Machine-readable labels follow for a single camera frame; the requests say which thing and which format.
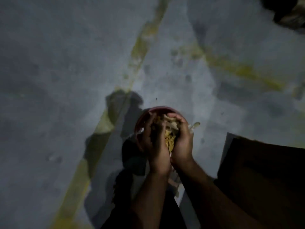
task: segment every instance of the person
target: person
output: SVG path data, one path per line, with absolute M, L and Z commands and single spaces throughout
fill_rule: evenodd
M 226 197 L 196 163 L 192 156 L 193 133 L 189 131 L 187 121 L 175 113 L 169 113 L 168 116 L 181 122 L 180 136 L 175 142 L 172 155 L 170 156 L 165 144 L 165 124 L 159 129 L 156 142 L 151 141 L 151 125 L 156 117 L 156 114 L 152 114 L 145 123 L 141 141 L 148 156 L 150 171 L 135 199 L 131 201 L 129 209 L 124 215 L 121 214 L 121 218 L 116 222 L 124 222 L 125 228 L 162 227 L 166 189 L 173 166 L 180 176 L 202 228 L 263 228 L 257 220 Z M 167 221 L 176 220 L 179 220 L 179 217 L 167 217 Z M 176 225 L 175 228 L 186 228 L 184 222 Z

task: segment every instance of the concrete floor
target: concrete floor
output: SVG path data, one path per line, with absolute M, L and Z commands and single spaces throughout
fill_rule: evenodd
M 201 122 L 193 153 L 213 177 L 227 132 L 305 148 L 304 36 L 259 0 L 171 0 L 156 23 L 162 1 L 0 0 L 3 228 L 101 225 L 122 142 L 148 107 Z M 149 46 L 135 55 L 139 36 Z M 89 164 L 92 134 L 105 146 Z M 200 228 L 186 194 L 180 208 Z

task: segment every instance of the faded yellow paint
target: faded yellow paint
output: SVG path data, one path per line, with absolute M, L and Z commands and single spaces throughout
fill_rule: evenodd
M 157 34 L 159 25 L 169 2 L 170 0 L 159 0 L 154 19 L 150 22 L 147 22 L 143 26 L 139 36 L 136 39 L 128 63 L 130 70 L 129 87 L 127 91 L 123 91 L 124 93 L 128 93 L 131 90 L 133 83 L 137 78 L 138 71 L 150 48 L 151 37 Z M 109 108 L 103 112 L 101 119 L 96 126 L 94 134 L 89 141 L 89 145 L 85 151 L 84 159 L 82 159 L 77 166 L 72 181 L 55 216 L 51 228 L 89 228 L 84 226 L 80 227 L 79 224 L 74 222 L 74 216 L 85 197 L 88 186 L 90 184 L 90 179 L 94 175 L 97 162 L 101 157 L 101 154 L 109 140 L 112 131 L 115 128 L 116 121 L 125 101 L 126 99 L 122 102 L 118 111 L 118 108 Z
M 262 83 L 272 90 L 282 91 L 285 87 L 284 83 L 270 78 L 271 73 L 259 72 L 248 64 L 215 55 L 211 50 L 203 50 L 197 43 L 181 46 L 178 51 L 181 55 L 189 56 L 190 59 L 204 59 L 209 66 L 221 69 L 241 78 Z

